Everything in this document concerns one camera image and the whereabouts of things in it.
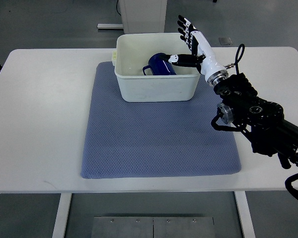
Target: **black fingertip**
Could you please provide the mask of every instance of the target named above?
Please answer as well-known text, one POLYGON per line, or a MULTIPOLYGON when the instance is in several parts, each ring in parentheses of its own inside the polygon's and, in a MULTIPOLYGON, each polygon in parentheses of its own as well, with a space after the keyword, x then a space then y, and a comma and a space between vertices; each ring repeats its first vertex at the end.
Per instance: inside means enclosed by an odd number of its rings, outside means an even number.
POLYGON ((161 55, 159 55, 159 58, 161 59, 161 60, 163 60, 163 61, 167 61, 168 62, 168 60, 170 59, 170 56, 171 55, 165 55, 165 54, 161 54, 161 55))
POLYGON ((185 32, 182 28, 178 28, 178 32, 181 33, 183 36, 185 35, 185 32))
POLYGON ((179 15, 178 17, 179 17, 179 20, 180 20, 180 21, 185 21, 184 16, 179 15))
POLYGON ((183 24, 183 22, 181 22, 181 21, 178 21, 178 25, 179 25, 179 27, 181 27, 181 28, 185 29, 185 25, 183 24))

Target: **robotic hand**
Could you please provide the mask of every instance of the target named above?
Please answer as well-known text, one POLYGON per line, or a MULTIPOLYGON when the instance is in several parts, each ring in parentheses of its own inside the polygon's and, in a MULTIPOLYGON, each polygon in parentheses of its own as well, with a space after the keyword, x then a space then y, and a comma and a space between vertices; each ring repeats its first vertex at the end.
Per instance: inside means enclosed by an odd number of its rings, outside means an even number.
MULTIPOLYGON (((162 59, 174 65, 196 67, 205 76, 205 80, 214 87, 214 92, 222 98, 218 104, 217 115, 211 121, 215 130, 239 131, 250 142, 254 153, 272 156, 278 154, 284 169, 291 167, 290 162, 298 167, 298 126, 284 119, 283 108, 274 102, 267 102, 257 96, 243 73, 238 72, 238 62, 242 57, 244 45, 238 48, 235 63, 220 65, 215 54, 205 39, 190 21, 179 16, 178 31, 180 38, 188 45, 191 55, 168 55, 162 59), (227 70, 236 67, 236 75, 228 77, 227 70), (235 127, 218 125, 218 119, 235 127)), ((298 191, 292 182, 298 174, 289 177, 286 189, 298 200, 298 191)))
POLYGON ((183 16, 179 16, 178 25, 181 27, 178 28, 182 34, 180 38, 188 45, 192 54, 165 55, 161 58, 177 66, 196 67, 205 76, 205 80, 210 86, 215 86, 220 81, 227 79, 226 68, 217 62, 215 54, 203 34, 183 16))

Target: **textured mat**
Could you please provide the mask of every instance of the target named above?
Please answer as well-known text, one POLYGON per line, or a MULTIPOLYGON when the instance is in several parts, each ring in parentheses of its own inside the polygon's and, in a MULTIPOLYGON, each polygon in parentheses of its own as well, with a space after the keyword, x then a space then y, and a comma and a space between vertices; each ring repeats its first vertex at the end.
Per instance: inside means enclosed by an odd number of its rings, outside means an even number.
POLYGON ((127 103, 111 62, 98 65, 83 152, 87 179, 234 174, 241 164, 232 132, 215 131, 221 102, 200 78, 186 102, 127 103))

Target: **white container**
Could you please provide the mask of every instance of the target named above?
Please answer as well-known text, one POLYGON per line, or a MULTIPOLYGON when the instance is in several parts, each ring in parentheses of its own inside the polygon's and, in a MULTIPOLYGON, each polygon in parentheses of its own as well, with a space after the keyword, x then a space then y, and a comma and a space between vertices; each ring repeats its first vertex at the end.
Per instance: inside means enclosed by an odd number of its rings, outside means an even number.
POLYGON ((193 97, 200 77, 196 68, 173 65, 177 75, 143 74, 143 67, 148 65, 150 57, 160 52, 191 54, 179 33, 131 34, 117 39, 113 64, 125 101, 171 102, 187 101, 193 97))
POLYGON ((164 32, 167 0, 119 0, 125 34, 164 32))

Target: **gray floor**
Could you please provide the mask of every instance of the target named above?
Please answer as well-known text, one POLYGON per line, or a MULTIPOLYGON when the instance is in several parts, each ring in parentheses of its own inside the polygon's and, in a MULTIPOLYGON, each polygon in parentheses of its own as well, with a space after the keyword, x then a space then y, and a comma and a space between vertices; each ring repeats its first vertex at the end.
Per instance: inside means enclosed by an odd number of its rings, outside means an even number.
MULTIPOLYGON (((168 0, 165 32, 177 31, 178 14, 189 18, 213 47, 220 47, 218 37, 230 37, 232 46, 244 43, 247 47, 290 46, 298 50, 298 0, 168 0)), ((98 23, 121 24, 116 0, 0 0, 0 63, 4 64, 14 49, 114 48, 123 31, 98 31, 98 23)), ((298 237, 298 202, 286 191, 248 192, 247 198, 256 237, 298 237)), ((58 199, 59 195, 2 194, 0 237, 51 237, 58 199), (20 205, 20 198, 31 203, 20 205), (40 206, 45 207, 48 223, 32 216, 43 212, 40 206), (24 232, 37 222, 43 227, 39 234, 24 232)), ((194 209, 195 204, 191 205, 188 211, 194 209)))

